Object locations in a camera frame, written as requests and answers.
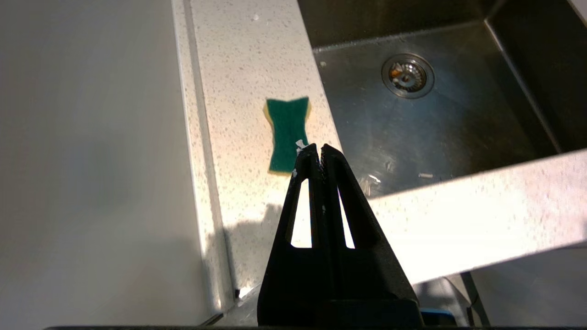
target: sponge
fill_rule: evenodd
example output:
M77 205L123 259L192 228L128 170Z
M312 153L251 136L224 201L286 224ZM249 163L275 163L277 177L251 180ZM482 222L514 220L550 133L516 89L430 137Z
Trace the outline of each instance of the sponge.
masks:
M308 145L306 119L310 114L307 97L293 101L268 99L265 117L273 128L273 155L269 171L291 173L300 148Z

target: kitchen counter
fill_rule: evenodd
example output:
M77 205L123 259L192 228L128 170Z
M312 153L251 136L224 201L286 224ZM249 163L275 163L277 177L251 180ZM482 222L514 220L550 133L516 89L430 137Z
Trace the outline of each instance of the kitchen counter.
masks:
M309 96L309 141L340 144L295 0L177 0L174 19L203 259L223 310L233 289L261 283L289 181L268 173L265 99ZM587 151L369 202L422 282L585 240Z

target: sink basin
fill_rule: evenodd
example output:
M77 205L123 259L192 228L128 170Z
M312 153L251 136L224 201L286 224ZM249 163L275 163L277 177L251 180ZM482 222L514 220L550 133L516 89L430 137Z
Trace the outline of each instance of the sink basin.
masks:
M368 197L587 147L587 29L561 0L299 0Z

